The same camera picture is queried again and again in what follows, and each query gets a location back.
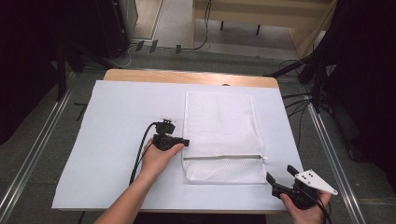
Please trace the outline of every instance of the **floor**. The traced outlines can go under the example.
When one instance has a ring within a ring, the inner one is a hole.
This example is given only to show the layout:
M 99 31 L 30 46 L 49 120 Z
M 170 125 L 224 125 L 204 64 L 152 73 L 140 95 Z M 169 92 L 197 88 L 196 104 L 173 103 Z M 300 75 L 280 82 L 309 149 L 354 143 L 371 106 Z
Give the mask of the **floor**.
M 181 45 L 183 48 L 192 47 L 190 5 L 191 1 L 163 1 L 163 7 L 151 38 L 152 40 L 158 39 L 158 47 L 174 48 L 176 45 Z M 297 59 L 285 28 L 262 27 L 260 34 L 255 36 L 256 28 L 255 25 L 227 22 L 224 30 L 221 31 L 218 21 L 210 21 L 208 41 L 199 50 L 183 51 L 176 55 L 173 49 L 157 48 L 155 52 L 149 53 L 150 41 L 147 40 L 146 46 L 141 51 L 130 48 L 128 52 L 113 61 L 125 65 L 126 69 L 168 69 L 262 76 L 269 75 L 291 63 L 290 61 L 284 62 L 286 60 Z M 201 45 L 204 39 L 204 22 L 196 21 L 195 47 Z M 50 210 L 51 199 L 77 137 L 80 124 L 77 118 L 82 107 L 75 103 L 89 102 L 94 81 L 103 78 L 104 72 L 105 70 L 100 66 L 95 64 L 91 66 L 91 63 L 88 63 L 86 72 L 74 74 L 75 77 L 69 78 L 69 86 L 74 86 L 74 88 L 61 111 L 61 116 L 56 118 L 52 134 L 44 139 L 42 154 L 38 155 L 35 169 L 29 174 L 31 176 L 29 181 L 24 183 L 25 189 L 17 195 L 20 199 L 14 204 L 14 210 L 8 214 L 7 223 L 78 223 L 80 212 Z M 304 87 L 298 83 L 296 76 L 297 74 L 292 72 L 278 79 L 282 94 L 304 91 Z M 36 137 L 40 135 L 42 126 L 52 113 L 55 95 L 56 89 L 49 92 L 40 106 L 29 115 L 14 134 L 13 139 L 0 146 L 0 158 L 3 158 L 0 159 L 2 170 L 0 194 L 7 192 L 26 156 L 33 148 Z M 291 104 L 294 100 L 296 99 L 286 100 L 285 105 Z M 324 123 L 324 130 L 320 129 L 318 123 L 315 122 L 318 117 Z M 339 191 L 344 188 L 352 190 L 347 191 L 347 194 L 332 198 L 334 223 L 394 222 L 396 197 L 384 174 L 370 162 L 357 163 L 349 158 L 347 143 L 331 115 L 325 112 L 315 115 L 312 110 L 308 109 L 303 116 L 293 116 L 290 120 L 290 127 L 295 134 L 295 139 L 301 137 L 299 153 L 304 167 L 312 168 L 317 173 L 326 176 L 326 179 Z M 323 133 L 328 135 L 328 139 L 320 138 Z M 327 143 L 327 147 L 331 145 L 341 164 L 342 175 L 346 178 L 341 179 L 341 182 L 333 174 L 332 163 L 329 162 L 331 155 L 329 157 L 328 150 L 323 143 Z M 358 209 L 350 206 L 349 203 L 354 203 L 354 201 Z M 6 223 L 2 222 L 3 214 L 6 213 L 3 207 L 2 204 L 0 223 Z M 100 213 L 87 213 L 82 223 L 92 223 L 99 215 Z M 266 223 L 290 223 L 290 217 L 289 215 L 267 216 Z

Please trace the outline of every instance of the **hand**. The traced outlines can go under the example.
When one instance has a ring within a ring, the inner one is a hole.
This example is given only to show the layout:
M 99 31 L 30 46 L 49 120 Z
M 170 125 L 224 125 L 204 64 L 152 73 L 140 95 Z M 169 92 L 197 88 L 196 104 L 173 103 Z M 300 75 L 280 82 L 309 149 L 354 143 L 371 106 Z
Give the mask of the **hand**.
M 323 202 L 324 207 L 327 206 L 331 197 L 332 195 L 330 193 L 324 191 L 319 192 L 319 198 Z M 280 199 L 282 200 L 283 204 L 285 204 L 286 208 L 288 208 L 294 224 L 322 223 L 323 213 L 317 205 L 306 210 L 301 210 L 294 205 L 288 195 L 282 193 L 280 194 Z
M 145 145 L 145 152 L 142 160 L 142 169 L 139 175 L 145 175 L 156 179 L 166 168 L 168 162 L 184 147 L 177 144 L 166 151 L 161 151 L 152 144 L 152 138 Z

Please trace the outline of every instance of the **white mesh laundry bag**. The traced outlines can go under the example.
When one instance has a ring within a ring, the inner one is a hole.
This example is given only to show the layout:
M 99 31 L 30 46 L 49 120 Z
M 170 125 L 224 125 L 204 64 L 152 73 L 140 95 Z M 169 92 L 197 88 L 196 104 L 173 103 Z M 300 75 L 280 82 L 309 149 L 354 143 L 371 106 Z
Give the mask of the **white mesh laundry bag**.
M 265 183 L 264 148 L 251 96 L 187 92 L 182 151 L 186 177 L 195 183 Z

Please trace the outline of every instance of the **forearm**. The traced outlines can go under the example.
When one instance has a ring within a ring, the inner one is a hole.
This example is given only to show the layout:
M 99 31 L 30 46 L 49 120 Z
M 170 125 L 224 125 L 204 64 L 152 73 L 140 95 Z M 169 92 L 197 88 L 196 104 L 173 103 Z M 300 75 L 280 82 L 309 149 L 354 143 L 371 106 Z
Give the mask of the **forearm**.
M 155 177 L 138 175 L 131 186 L 95 221 L 95 223 L 133 223 Z

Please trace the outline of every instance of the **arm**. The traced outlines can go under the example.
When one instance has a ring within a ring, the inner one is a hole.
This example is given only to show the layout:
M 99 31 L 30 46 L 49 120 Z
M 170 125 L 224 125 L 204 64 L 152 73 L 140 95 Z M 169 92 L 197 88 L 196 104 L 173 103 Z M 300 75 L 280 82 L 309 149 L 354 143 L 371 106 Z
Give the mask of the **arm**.
M 323 202 L 324 207 L 326 207 L 332 195 L 330 193 L 323 191 L 321 191 L 319 194 L 320 194 L 319 195 L 320 200 Z M 318 206 L 314 206 L 306 210 L 301 210 L 294 205 L 294 203 L 291 201 L 291 198 L 288 195 L 280 194 L 280 199 L 282 200 L 283 204 L 285 204 L 286 208 L 288 208 L 294 224 L 322 223 L 323 214 Z
M 184 147 L 177 144 L 167 151 L 160 151 L 151 145 L 145 146 L 142 169 L 134 182 L 121 196 L 95 221 L 95 223 L 133 223 L 149 189 L 166 168 L 168 162 Z

